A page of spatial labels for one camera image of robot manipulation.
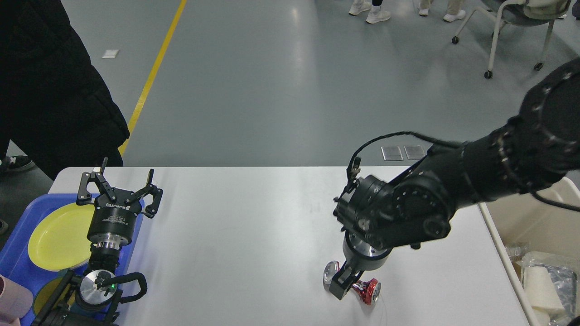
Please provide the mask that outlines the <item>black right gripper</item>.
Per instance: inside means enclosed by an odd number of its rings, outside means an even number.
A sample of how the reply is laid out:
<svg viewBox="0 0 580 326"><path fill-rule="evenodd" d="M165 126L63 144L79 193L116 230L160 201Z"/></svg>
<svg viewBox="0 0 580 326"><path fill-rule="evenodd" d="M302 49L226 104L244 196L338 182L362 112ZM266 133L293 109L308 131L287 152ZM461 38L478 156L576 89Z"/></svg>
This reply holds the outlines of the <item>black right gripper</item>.
<svg viewBox="0 0 580 326"><path fill-rule="evenodd" d="M329 292L339 300L351 289L360 296L364 289L360 282L364 271L381 268L392 250L374 248L354 233L346 231L343 241L346 262L342 266L339 262L329 262Z"/></svg>

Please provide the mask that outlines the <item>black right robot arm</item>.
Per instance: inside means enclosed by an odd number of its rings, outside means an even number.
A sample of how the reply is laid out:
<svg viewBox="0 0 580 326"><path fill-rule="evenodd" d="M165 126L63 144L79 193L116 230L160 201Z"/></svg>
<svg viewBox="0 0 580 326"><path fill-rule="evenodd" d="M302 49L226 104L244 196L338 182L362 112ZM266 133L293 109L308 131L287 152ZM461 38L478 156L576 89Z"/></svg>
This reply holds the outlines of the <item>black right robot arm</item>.
<svg viewBox="0 0 580 326"><path fill-rule="evenodd" d="M344 264L327 264L323 280L342 299L354 289L373 305L380 283L362 282L383 266L393 248L443 239L460 208L512 194L531 194L550 206L577 206L539 196L579 169L579 60L555 69L526 93L518 115L474 142L446 142L401 132L432 144L427 154L389 182L358 177L360 147L346 169L347 184L335 198L334 216L345 233Z"/></svg>

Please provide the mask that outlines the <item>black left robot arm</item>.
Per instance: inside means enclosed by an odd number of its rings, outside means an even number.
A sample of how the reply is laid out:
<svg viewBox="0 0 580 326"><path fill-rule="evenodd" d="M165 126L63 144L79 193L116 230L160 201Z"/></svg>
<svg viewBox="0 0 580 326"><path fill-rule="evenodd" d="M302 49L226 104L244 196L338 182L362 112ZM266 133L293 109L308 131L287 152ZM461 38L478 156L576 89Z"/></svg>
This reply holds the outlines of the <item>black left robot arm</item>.
<svg viewBox="0 0 580 326"><path fill-rule="evenodd" d="M112 187L104 177L106 166L104 159L100 167L82 175L75 201L78 206L93 206L87 268L82 274L67 269L33 326L113 326L119 305L147 293L142 273L123 275L118 267L122 248L132 244L138 217L152 219L157 214L163 190L153 182L153 169L140 190Z"/></svg>

